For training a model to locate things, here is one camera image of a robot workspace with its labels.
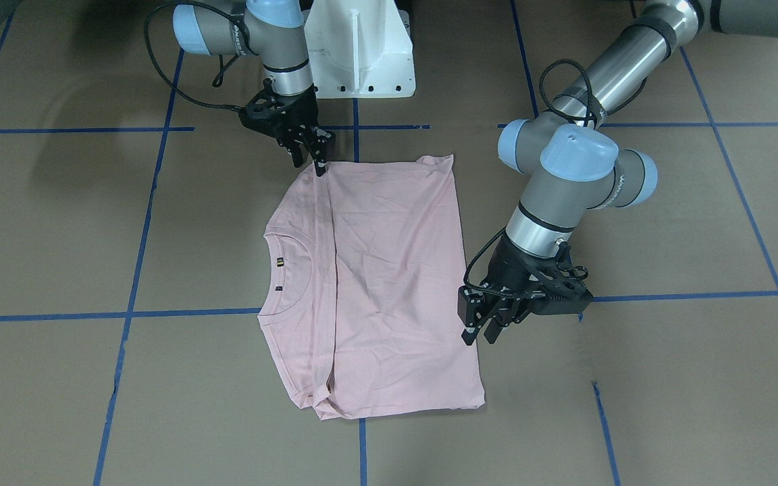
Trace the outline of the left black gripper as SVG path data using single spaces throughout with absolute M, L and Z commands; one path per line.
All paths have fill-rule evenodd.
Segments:
M 461 286 L 458 289 L 458 317 L 464 325 L 464 344 L 472 346 L 486 324 L 484 337 L 489 344 L 495 344 L 502 330 L 525 312 L 544 316 L 548 310 L 547 299 L 531 298 L 530 295 L 543 292 L 542 272 L 551 264 L 552 259 L 522 251 L 507 235 L 500 235 L 481 286 L 513 297 L 503 298 Z

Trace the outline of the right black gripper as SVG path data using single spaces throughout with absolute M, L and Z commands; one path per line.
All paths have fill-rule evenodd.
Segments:
M 336 135 L 331 130 L 318 128 L 316 92 L 294 95 L 275 92 L 274 99 L 281 116 L 279 145 L 290 154 L 294 168 L 305 164 L 306 151 L 309 151 L 315 175 L 320 178 L 328 171 L 328 157 L 336 146 Z

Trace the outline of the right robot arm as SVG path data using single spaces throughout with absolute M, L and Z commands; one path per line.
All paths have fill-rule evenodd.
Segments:
M 262 87 L 244 107 L 206 106 L 232 111 L 244 128 L 275 139 L 296 168 L 309 159 L 315 174 L 323 176 L 334 133 L 318 122 L 299 1 L 176 1 L 172 22 L 176 40 L 187 53 L 261 61 Z

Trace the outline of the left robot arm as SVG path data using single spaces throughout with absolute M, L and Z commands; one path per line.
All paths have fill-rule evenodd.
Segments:
M 489 240 L 494 252 L 484 280 L 463 278 L 458 316 L 464 344 L 479 335 L 494 344 L 527 316 L 576 315 L 593 301 L 588 270 L 571 264 L 570 239 L 584 213 L 646 202 L 658 184 L 648 155 L 623 150 L 599 128 L 639 95 L 649 75 L 706 31 L 778 38 L 778 1 L 648 1 L 590 67 L 549 99 L 535 119 L 508 123 L 500 160 L 529 181 L 506 227 Z

